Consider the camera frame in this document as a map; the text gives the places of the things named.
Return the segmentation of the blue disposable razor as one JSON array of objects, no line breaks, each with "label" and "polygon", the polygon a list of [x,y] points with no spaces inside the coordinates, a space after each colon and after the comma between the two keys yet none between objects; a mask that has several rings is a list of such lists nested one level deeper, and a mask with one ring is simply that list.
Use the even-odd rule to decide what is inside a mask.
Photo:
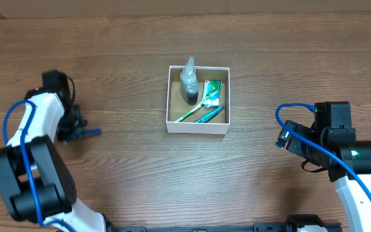
[{"label": "blue disposable razor", "polygon": [[90,136],[90,135],[99,135],[102,133],[102,130],[100,128],[91,129],[91,130],[84,130],[83,135],[84,136]]}]

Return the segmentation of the teal toothpaste tube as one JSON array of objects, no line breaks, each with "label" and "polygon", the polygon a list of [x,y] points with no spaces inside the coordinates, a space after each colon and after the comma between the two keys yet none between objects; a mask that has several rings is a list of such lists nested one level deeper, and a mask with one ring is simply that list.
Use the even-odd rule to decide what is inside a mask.
[{"label": "teal toothpaste tube", "polygon": [[226,104],[219,106],[217,108],[214,108],[213,110],[207,112],[203,116],[201,116],[199,119],[195,120],[194,123],[207,123],[214,117],[216,117],[220,112],[222,112],[226,108]]}]

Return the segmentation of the green soap packet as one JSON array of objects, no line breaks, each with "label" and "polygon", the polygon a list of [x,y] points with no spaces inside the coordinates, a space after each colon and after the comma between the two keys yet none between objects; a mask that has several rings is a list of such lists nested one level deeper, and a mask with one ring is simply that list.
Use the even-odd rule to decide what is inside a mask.
[{"label": "green soap packet", "polygon": [[[215,80],[205,80],[203,90],[203,103],[202,105],[207,108],[217,108],[220,106],[220,94],[221,94],[222,82]],[[217,93],[217,96],[207,98],[208,95]]]}]

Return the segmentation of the green toothbrush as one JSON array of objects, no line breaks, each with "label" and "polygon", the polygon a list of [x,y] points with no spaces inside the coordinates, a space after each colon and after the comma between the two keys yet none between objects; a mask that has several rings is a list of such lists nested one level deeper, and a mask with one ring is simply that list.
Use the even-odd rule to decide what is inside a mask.
[{"label": "green toothbrush", "polygon": [[207,94],[192,110],[185,113],[183,116],[181,116],[175,122],[182,122],[184,119],[188,118],[188,116],[190,116],[190,115],[194,114],[196,111],[198,111],[203,106],[204,101],[209,100],[209,99],[210,100],[217,99],[217,98],[219,98],[219,96],[220,96],[219,91]]}]

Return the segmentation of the clear plastic bottle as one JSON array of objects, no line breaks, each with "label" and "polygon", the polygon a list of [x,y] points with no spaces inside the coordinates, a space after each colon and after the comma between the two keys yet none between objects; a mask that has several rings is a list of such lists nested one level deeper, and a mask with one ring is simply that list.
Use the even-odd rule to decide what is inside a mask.
[{"label": "clear plastic bottle", "polygon": [[195,59],[190,57],[180,72],[180,92],[189,105],[195,105],[198,99],[198,79],[196,76]]}]

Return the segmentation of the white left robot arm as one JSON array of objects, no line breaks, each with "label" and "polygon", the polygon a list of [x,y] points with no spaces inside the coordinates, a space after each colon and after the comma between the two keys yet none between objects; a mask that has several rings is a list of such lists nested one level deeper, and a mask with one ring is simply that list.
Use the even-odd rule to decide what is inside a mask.
[{"label": "white left robot arm", "polygon": [[85,130],[75,104],[72,78],[58,70],[42,74],[43,85],[13,104],[3,121],[0,194],[10,216],[60,231],[113,231],[113,224],[77,196],[74,179],[54,142],[101,133]]}]

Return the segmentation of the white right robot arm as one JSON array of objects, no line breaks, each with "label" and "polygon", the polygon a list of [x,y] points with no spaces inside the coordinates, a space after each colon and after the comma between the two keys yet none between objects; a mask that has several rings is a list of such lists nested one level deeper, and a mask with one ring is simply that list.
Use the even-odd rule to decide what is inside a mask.
[{"label": "white right robot arm", "polygon": [[317,102],[303,104],[314,114],[311,127],[282,121],[281,104],[275,117],[281,126],[276,146],[327,171],[335,185],[351,231],[371,231],[371,140],[356,139],[350,103]]}]

